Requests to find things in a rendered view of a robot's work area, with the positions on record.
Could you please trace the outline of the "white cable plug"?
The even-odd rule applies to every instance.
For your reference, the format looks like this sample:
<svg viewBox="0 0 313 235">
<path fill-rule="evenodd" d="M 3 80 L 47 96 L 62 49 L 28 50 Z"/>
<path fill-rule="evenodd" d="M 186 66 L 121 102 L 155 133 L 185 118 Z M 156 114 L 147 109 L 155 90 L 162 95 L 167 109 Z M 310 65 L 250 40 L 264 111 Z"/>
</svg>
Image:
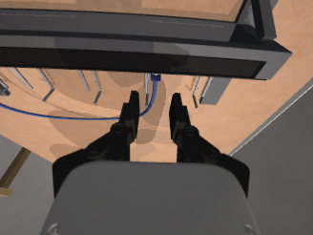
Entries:
<svg viewBox="0 0 313 235">
<path fill-rule="evenodd" d="M 160 81 L 161 74 L 151 74 L 151 81 Z"/>
</svg>

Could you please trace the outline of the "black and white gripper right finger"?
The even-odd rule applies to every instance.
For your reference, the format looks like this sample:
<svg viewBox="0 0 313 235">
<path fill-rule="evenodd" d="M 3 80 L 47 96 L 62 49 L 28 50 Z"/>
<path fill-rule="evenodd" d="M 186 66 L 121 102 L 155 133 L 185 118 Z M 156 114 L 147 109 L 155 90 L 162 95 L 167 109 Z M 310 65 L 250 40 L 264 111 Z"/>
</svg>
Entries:
<svg viewBox="0 0 313 235">
<path fill-rule="evenodd" d="M 177 162 L 215 164 L 231 171 L 248 198 L 248 166 L 221 153 L 217 147 L 199 135 L 198 128 L 191 125 L 187 106 L 182 105 L 180 93 L 172 95 L 169 120 L 171 139 L 177 145 Z"/>
</svg>

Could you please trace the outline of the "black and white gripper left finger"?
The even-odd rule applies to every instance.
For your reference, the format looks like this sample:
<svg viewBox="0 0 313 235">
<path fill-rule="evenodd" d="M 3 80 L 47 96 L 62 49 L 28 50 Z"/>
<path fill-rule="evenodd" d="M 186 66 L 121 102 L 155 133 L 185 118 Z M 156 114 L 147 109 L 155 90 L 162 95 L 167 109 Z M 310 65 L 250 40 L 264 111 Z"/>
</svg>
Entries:
<svg viewBox="0 0 313 235">
<path fill-rule="evenodd" d="M 131 91 L 129 104 L 123 103 L 119 121 L 111 126 L 110 132 L 90 143 L 85 149 L 57 159 L 52 165 L 54 198 L 70 172 L 81 164 L 99 160 L 130 161 L 130 144 L 137 136 L 139 113 L 139 92 Z"/>
</svg>

